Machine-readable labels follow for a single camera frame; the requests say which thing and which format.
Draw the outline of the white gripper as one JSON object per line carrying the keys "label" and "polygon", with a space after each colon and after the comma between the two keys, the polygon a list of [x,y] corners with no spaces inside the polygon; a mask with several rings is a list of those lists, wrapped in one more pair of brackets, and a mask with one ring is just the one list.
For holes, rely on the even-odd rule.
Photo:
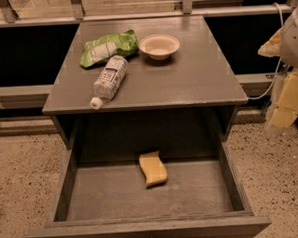
{"label": "white gripper", "polygon": [[[258,54],[272,58],[280,56],[280,41],[283,29],[279,28],[270,39],[261,45]],[[266,124],[270,130],[288,129],[298,117],[298,67],[277,83],[272,102],[266,115]]]}

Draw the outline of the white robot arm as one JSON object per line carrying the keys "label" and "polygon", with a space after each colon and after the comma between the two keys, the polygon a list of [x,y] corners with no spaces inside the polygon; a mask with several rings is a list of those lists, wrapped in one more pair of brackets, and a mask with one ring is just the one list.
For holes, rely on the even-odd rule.
{"label": "white robot arm", "polygon": [[292,66],[293,71],[281,83],[282,89],[272,103],[268,126],[272,129],[287,129],[298,117],[298,5],[284,25],[261,45],[258,54]]}

